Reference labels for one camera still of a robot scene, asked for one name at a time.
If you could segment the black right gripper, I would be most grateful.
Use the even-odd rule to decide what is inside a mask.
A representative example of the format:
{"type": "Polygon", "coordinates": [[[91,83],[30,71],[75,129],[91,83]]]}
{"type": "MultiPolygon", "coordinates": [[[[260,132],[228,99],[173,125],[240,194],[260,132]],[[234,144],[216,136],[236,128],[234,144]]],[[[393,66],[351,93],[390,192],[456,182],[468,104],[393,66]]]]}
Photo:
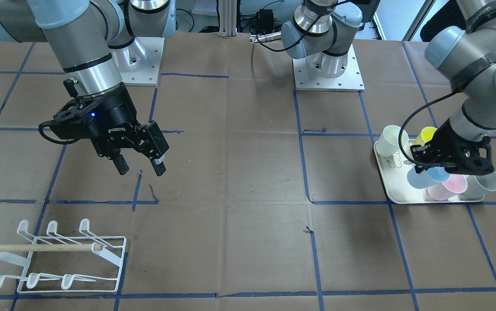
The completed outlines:
{"type": "Polygon", "coordinates": [[[120,149],[139,144],[140,153],[149,159],[156,175],[162,176],[169,145],[157,122],[141,125],[136,115],[129,92],[120,83],[106,94],[68,101],[52,120],[41,123],[41,136],[56,144],[90,139],[97,154],[113,160],[120,175],[130,169],[120,149]]]}

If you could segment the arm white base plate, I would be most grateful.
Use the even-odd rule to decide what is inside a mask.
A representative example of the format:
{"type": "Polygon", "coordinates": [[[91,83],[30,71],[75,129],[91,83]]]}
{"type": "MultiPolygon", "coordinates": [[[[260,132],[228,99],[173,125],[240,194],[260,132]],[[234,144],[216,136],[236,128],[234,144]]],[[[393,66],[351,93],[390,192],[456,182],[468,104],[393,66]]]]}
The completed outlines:
{"type": "Polygon", "coordinates": [[[127,86],[158,85],[165,38],[137,37],[127,47],[110,48],[127,86]]]}
{"type": "Polygon", "coordinates": [[[366,89],[353,45],[340,57],[321,52],[294,59],[293,73],[296,90],[358,92],[366,89]]]}

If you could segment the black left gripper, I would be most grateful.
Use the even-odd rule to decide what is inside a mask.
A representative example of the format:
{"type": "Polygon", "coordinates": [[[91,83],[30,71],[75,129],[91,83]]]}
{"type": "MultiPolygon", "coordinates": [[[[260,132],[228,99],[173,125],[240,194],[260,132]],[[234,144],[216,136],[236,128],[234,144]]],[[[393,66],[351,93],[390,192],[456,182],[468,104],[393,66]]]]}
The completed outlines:
{"type": "Polygon", "coordinates": [[[444,167],[452,175],[488,175],[494,171],[489,135],[494,128],[477,126],[466,117],[451,117],[424,146],[412,146],[418,173],[444,167]]]}

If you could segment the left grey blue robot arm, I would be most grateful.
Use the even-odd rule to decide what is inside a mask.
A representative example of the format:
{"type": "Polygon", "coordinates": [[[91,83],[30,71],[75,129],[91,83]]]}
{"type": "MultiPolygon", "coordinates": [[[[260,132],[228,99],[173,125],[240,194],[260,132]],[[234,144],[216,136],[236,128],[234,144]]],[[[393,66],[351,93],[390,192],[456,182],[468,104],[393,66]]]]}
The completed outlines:
{"type": "MultiPolygon", "coordinates": [[[[496,0],[459,0],[465,29],[441,30],[425,58],[446,77],[451,95],[467,100],[433,135],[411,146],[408,160],[421,173],[443,167],[453,175],[494,171],[490,135],[496,131],[496,0]]],[[[293,59],[321,54],[344,57],[360,25],[360,9],[348,1],[305,0],[281,26],[284,50],[293,59]]]]}

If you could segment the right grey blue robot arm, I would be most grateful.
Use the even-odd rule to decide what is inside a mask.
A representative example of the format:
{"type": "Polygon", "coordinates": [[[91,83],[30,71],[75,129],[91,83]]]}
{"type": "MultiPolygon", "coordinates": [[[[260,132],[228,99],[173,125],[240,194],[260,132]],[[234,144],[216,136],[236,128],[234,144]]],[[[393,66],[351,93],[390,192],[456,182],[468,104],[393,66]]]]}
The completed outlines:
{"type": "Polygon", "coordinates": [[[87,139],[120,175],[129,171],[121,154],[133,149],[165,172],[169,145],[155,121],[141,124],[122,73],[149,65],[141,37],[175,32],[173,0],[0,0],[0,41],[47,42],[72,100],[39,134],[55,144],[87,139]]]}

